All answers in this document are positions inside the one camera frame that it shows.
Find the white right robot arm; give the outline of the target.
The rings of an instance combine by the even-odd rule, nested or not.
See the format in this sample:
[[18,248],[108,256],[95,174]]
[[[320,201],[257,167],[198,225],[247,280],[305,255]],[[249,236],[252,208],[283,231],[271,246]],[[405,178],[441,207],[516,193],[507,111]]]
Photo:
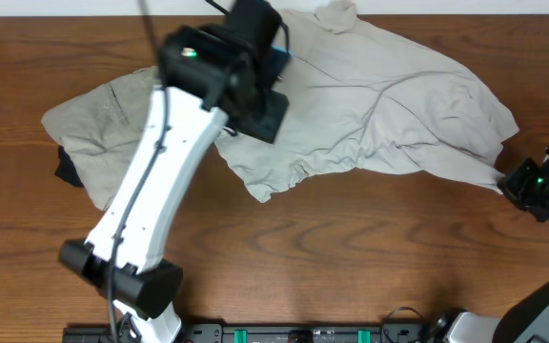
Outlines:
[[[538,222],[549,219],[549,146],[542,163],[528,158],[498,181],[502,194]],[[446,313],[429,330],[426,342],[549,343],[549,281],[523,298],[503,317],[459,311]]]

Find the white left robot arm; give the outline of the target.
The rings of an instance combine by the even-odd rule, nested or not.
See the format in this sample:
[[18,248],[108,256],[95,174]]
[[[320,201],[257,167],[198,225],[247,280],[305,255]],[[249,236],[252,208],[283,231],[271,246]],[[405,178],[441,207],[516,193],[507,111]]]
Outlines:
[[65,241],[60,262],[105,299],[109,326],[90,342],[173,342],[183,271],[164,250],[177,209],[213,141],[226,129],[275,140],[289,102],[274,83],[290,58],[283,25],[182,28],[157,51],[158,84],[132,162],[90,233]]

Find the light grey t-shirt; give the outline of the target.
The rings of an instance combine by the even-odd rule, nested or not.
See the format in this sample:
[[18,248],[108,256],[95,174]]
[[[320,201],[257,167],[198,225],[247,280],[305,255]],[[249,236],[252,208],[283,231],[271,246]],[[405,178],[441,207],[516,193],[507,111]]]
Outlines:
[[275,42],[292,58],[275,88],[290,104],[274,143],[243,133],[215,142],[256,200],[353,169],[495,187],[496,159],[519,128],[469,69],[360,20],[350,1],[282,18],[289,30]]

